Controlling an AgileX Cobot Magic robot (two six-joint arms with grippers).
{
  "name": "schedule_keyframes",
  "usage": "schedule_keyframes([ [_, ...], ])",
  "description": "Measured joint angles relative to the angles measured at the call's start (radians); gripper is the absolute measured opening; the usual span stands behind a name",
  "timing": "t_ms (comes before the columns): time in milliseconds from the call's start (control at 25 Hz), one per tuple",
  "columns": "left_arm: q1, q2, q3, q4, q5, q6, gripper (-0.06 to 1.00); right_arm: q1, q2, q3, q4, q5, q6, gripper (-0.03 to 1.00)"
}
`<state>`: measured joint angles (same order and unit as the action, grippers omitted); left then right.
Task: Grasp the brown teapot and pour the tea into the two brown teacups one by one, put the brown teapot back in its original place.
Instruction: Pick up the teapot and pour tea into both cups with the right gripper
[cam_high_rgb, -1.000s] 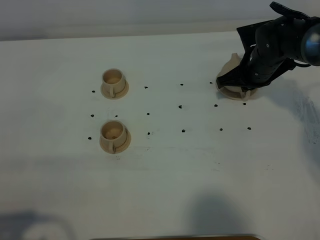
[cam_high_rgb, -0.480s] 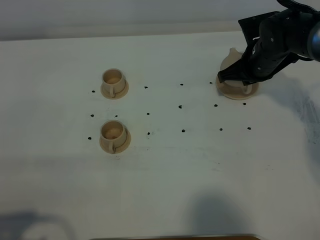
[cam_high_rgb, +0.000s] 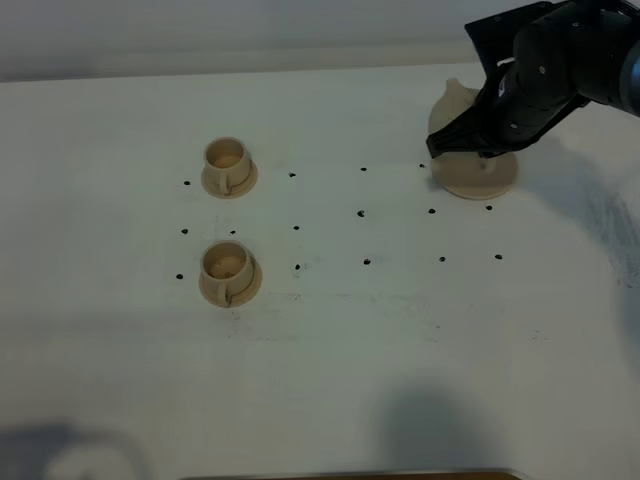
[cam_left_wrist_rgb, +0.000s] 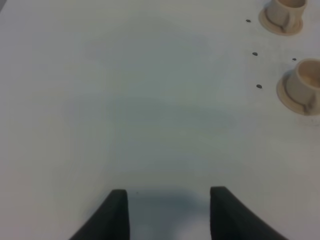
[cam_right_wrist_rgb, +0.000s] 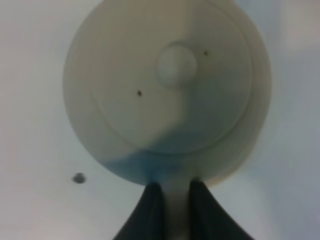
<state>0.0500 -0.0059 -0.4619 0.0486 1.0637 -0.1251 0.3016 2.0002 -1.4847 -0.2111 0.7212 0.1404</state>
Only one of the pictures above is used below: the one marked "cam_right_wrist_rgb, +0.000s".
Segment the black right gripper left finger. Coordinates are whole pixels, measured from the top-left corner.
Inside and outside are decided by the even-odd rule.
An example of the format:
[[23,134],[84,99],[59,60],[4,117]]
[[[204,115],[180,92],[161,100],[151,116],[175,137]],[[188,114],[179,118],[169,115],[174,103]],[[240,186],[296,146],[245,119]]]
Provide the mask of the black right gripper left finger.
[[165,200],[161,186],[147,185],[115,240],[164,240]]

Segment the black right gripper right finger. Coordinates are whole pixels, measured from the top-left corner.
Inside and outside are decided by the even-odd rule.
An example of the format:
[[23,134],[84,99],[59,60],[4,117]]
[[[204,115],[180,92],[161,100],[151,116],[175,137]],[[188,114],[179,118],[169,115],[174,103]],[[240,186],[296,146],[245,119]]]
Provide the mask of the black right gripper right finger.
[[192,240],[251,240],[199,180],[189,185],[189,220]]

